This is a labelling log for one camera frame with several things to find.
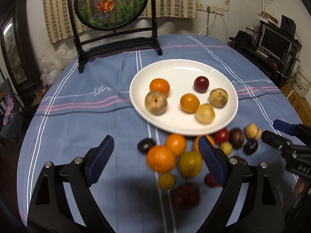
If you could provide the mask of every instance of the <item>black speaker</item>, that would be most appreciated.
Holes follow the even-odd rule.
[[[296,32],[296,24],[294,20],[282,15],[281,30],[294,37]]]

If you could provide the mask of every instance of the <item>blue gripper pad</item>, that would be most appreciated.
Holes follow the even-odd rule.
[[[286,122],[283,122],[283,121],[278,120],[278,119],[276,119],[273,122],[273,127],[276,130],[284,132],[284,133],[286,133],[286,134],[288,134],[288,135],[290,135],[292,137],[298,135],[298,130],[297,130],[297,128],[294,125],[286,123]]]
[[[229,161],[228,157],[222,150],[214,148],[206,136],[199,138],[198,147],[214,181],[224,187],[227,182],[226,161]]]
[[[98,148],[99,151],[87,170],[86,183],[89,187],[92,184],[97,183],[108,160],[110,159],[112,152],[114,151],[113,137],[107,136]]]

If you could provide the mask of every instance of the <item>white plate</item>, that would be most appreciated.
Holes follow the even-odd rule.
[[[193,88],[193,82],[198,76],[209,79],[210,86],[206,93],[198,93]],[[170,85],[168,107],[160,116],[151,114],[145,108],[145,96],[149,92],[150,82],[155,78],[163,78]],[[200,104],[209,103],[209,94],[216,88],[225,89],[229,99],[224,108],[215,108],[216,117],[211,124],[200,124],[194,114],[186,114],[180,109],[179,101],[184,94],[196,95]],[[131,82],[130,99],[135,110],[154,126],[187,136],[216,132],[227,126],[238,111],[238,95],[231,82],[215,68],[193,60],[162,60],[146,66]]]

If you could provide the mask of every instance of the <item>black hat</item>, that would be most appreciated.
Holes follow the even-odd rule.
[[[244,31],[238,31],[235,37],[229,37],[229,39],[238,45],[250,46],[252,44],[252,36]]]

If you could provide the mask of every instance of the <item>red cherry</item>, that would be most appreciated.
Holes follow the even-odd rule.
[[[193,86],[195,91],[199,93],[205,93],[210,86],[210,82],[206,77],[199,76],[195,79]]]
[[[214,181],[213,176],[210,173],[206,174],[204,178],[204,183],[209,187],[220,187],[220,185]]]
[[[217,131],[216,133],[214,133],[214,140],[216,143],[223,143],[223,142],[227,142],[229,140],[229,131],[227,130],[227,128],[223,128],[219,131]]]

